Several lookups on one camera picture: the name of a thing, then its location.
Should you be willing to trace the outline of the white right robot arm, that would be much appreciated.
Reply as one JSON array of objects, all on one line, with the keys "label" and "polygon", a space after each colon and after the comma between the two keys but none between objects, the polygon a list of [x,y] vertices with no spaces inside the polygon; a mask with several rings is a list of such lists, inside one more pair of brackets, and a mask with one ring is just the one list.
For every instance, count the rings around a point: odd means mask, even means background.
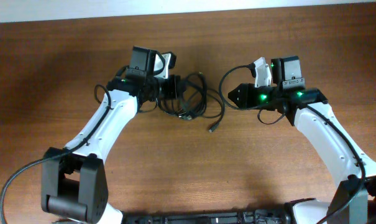
[{"label": "white right robot arm", "polygon": [[376,162],[337,120],[328,99],[307,88],[297,56],[263,57],[247,64],[254,82],[223,96],[234,110],[277,111],[315,148],[337,187],[330,202],[307,198],[287,202],[282,223],[376,223]]}]

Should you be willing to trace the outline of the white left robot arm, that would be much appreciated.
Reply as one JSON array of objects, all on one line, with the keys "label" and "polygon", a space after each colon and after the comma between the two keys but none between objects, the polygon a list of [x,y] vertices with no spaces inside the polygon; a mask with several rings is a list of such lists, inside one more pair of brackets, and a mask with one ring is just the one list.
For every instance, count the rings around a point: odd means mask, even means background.
[{"label": "white left robot arm", "polygon": [[41,207],[77,223],[122,223],[110,205],[104,165],[126,124],[146,101],[177,97],[180,77],[170,75],[173,52],[134,47],[130,64],[106,86],[99,108],[63,149],[51,147],[42,164]]}]

